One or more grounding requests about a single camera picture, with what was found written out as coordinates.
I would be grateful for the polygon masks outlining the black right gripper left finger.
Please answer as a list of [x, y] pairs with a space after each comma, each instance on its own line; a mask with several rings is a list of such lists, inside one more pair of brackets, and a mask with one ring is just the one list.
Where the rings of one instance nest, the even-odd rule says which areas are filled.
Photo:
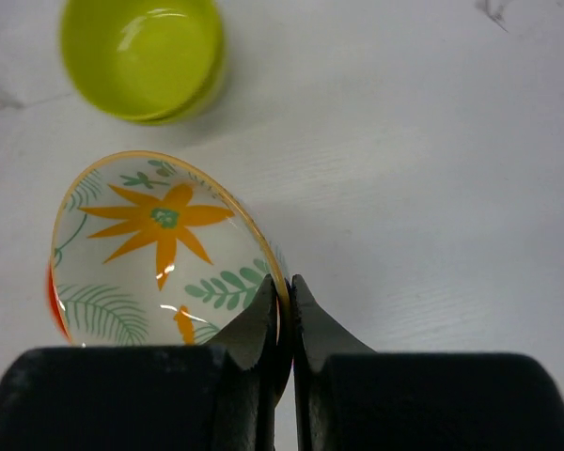
[[0, 450], [270, 450], [274, 282], [198, 346], [37, 348], [0, 380]]

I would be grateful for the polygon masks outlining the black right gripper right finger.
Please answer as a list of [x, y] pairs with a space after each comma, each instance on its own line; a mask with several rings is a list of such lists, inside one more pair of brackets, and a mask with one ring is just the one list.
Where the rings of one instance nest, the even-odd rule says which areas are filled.
[[535, 359], [378, 352], [291, 283], [302, 450], [564, 450], [564, 400]]

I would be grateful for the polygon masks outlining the patterned beige bowl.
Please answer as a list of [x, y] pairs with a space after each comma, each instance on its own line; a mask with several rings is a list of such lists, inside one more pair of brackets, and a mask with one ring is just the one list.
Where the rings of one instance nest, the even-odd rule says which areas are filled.
[[71, 343], [82, 347], [205, 344], [271, 277], [275, 389], [285, 389], [284, 255], [240, 199], [187, 162], [137, 150], [93, 163], [61, 202], [49, 266]]

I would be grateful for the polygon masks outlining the orange bowl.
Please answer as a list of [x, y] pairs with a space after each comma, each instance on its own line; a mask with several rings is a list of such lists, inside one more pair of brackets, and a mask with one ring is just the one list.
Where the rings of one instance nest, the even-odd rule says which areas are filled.
[[47, 267], [46, 275], [46, 293], [47, 293], [47, 303], [49, 306], [49, 311], [53, 322], [55, 323], [56, 329], [64, 336], [65, 340], [71, 344], [71, 338], [68, 335], [66, 327], [60, 315], [60, 310], [57, 302], [57, 295], [55, 291], [55, 285], [52, 276], [51, 267]]

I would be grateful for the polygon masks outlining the lime green bowl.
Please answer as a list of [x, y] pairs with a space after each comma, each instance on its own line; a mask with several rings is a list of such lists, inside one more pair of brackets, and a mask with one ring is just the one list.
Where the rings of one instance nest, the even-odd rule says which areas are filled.
[[59, 34], [75, 89], [99, 110], [131, 122], [189, 101], [224, 42], [213, 1], [69, 1]]
[[218, 49], [218, 54], [211, 70], [201, 87], [180, 108], [163, 116], [136, 120], [136, 124], [146, 126], [159, 126], [180, 120], [188, 120], [206, 112], [218, 100], [227, 84], [228, 78], [228, 51], [224, 42]]

